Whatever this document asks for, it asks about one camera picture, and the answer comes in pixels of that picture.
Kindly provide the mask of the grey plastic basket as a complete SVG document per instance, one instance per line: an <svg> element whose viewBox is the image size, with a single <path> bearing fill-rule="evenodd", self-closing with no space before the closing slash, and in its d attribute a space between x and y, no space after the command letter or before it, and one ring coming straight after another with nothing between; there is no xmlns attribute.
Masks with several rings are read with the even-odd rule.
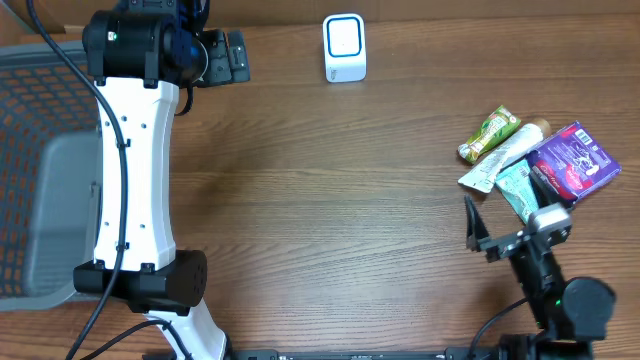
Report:
<svg viewBox="0 0 640 360"><path fill-rule="evenodd" d="M79 299L101 195L94 96L45 44L1 50L1 309Z"/></svg>

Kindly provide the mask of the purple pad package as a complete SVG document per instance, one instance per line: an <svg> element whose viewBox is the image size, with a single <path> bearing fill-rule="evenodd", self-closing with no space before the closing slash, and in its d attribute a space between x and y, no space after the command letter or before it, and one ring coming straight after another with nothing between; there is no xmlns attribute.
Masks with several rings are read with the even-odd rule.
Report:
<svg viewBox="0 0 640 360"><path fill-rule="evenodd" d="M532 174L567 205L607 185L622 170L579 121L545 139L525 159Z"/></svg>

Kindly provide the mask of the green yellow drink pouch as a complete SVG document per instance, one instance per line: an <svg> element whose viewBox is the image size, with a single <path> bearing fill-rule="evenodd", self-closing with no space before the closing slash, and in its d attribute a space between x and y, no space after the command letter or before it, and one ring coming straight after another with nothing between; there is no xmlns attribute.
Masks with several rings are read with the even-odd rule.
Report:
<svg viewBox="0 0 640 360"><path fill-rule="evenodd" d="M480 128L458 147L458 155L470 164L475 164L481 155L510 137L520 124L519 117L504 105L499 106L484 120Z"/></svg>

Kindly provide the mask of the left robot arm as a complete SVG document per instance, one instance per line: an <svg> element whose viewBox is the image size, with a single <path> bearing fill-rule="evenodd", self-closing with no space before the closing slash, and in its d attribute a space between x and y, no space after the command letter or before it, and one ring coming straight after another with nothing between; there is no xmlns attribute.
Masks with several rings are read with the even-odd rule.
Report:
<svg viewBox="0 0 640 360"><path fill-rule="evenodd" d="M245 82L240 32L209 31L205 1L123 1L83 32L102 135L100 223L77 291L118 298L161 329L174 359L228 359L204 300L207 260L177 248L169 214L169 150L181 93Z"/></svg>

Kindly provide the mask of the white tube gold cap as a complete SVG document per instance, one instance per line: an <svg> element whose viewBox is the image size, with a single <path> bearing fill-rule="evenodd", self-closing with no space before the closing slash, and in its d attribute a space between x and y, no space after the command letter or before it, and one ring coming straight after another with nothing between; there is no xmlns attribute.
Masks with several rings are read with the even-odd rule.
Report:
<svg viewBox="0 0 640 360"><path fill-rule="evenodd" d="M459 185L488 194L494 187L498 174L526 155L551 134L551 126L544 118L526 123L484 160L458 180Z"/></svg>

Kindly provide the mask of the white barcode scanner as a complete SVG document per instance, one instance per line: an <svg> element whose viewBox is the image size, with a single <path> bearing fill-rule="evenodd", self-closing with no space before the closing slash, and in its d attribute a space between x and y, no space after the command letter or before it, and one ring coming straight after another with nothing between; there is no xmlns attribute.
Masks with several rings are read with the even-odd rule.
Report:
<svg viewBox="0 0 640 360"><path fill-rule="evenodd" d="M324 64L329 83L363 80L367 74L365 23L356 13L327 16L322 24Z"/></svg>

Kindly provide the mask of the teal wipes packet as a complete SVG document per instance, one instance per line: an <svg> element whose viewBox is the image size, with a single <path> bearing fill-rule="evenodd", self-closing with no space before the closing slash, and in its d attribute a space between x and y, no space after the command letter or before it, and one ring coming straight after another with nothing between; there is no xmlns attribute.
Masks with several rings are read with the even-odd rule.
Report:
<svg viewBox="0 0 640 360"><path fill-rule="evenodd" d="M505 168L496 178L496 186L524 224L539 209L530 173L531 168L522 159Z"/></svg>

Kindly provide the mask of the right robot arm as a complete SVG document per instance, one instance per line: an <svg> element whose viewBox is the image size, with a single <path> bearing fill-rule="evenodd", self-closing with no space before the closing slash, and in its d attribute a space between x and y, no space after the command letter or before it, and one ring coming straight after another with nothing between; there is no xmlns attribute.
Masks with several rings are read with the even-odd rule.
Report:
<svg viewBox="0 0 640 360"><path fill-rule="evenodd" d="M507 259L524 295L478 330L465 354L468 359L592 359L592 343L606 338L616 303L614 290L593 277L565 279L552 252L571 234L573 203L538 178L532 186L541 208L521 230L499 238L490 236L472 197L464 197L466 247L484 253L489 263ZM496 346L480 348L482 335L523 304L529 306L540 332L506 334Z"/></svg>

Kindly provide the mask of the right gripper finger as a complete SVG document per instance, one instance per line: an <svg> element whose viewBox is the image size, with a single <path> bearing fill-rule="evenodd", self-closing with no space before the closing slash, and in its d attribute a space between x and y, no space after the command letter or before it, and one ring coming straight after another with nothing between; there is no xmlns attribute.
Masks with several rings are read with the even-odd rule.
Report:
<svg viewBox="0 0 640 360"><path fill-rule="evenodd" d="M466 247L472 251L481 251L481 245L490 239L484 224L470 195L464 197L467 217Z"/></svg>
<svg viewBox="0 0 640 360"><path fill-rule="evenodd" d="M558 195L547 186L547 184L534 172L534 170L531 170L529 178L540 208L559 202Z"/></svg>

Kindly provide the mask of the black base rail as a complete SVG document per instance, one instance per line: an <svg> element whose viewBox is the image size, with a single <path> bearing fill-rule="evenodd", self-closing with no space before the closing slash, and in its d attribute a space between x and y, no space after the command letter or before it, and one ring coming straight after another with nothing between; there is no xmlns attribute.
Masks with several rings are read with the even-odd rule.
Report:
<svg viewBox="0 0 640 360"><path fill-rule="evenodd" d="M586 343L538 342L529 350L526 342L512 337L494 347L477 347L475 360L592 360L593 348ZM278 352L276 350L232 350L224 360L467 360L467 347L448 347L427 352Z"/></svg>

